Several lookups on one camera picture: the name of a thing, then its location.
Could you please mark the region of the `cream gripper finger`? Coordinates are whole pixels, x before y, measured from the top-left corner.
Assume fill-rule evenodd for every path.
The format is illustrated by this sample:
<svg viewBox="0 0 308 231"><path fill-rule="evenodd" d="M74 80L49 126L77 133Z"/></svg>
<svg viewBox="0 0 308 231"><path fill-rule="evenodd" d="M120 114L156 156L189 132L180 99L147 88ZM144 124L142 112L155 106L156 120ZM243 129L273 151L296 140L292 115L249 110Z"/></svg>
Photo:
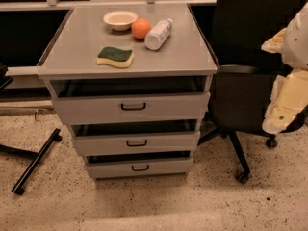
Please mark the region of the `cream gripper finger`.
<svg viewBox="0 0 308 231"><path fill-rule="evenodd" d="M294 69L286 77L278 75L273 83L262 129L274 135L286 130L307 105L308 71Z"/></svg>
<svg viewBox="0 0 308 231"><path fill-rule="evenodd" d="M272 38L266 40L262 44L261 49L271 54L281 53L282 45L283 45L283 38L285 36L285 33L286 33L286 29L283 28L278 33L276 33Z"/></svg>

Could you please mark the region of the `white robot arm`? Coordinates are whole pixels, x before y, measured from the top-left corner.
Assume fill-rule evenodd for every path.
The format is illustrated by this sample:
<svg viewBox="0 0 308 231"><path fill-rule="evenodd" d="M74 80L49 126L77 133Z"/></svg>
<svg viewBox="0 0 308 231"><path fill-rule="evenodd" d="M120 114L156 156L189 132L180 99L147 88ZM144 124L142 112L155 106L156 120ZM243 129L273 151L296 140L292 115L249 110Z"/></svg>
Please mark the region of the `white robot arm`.
<svg viewBox="0 0 308 231"><path fill-rule="evenodd" d="M280 53L282 62L293 69L286 77L277 76L262 124L265 132L278 134L308 105L308 3L261 49Z"/></svg>

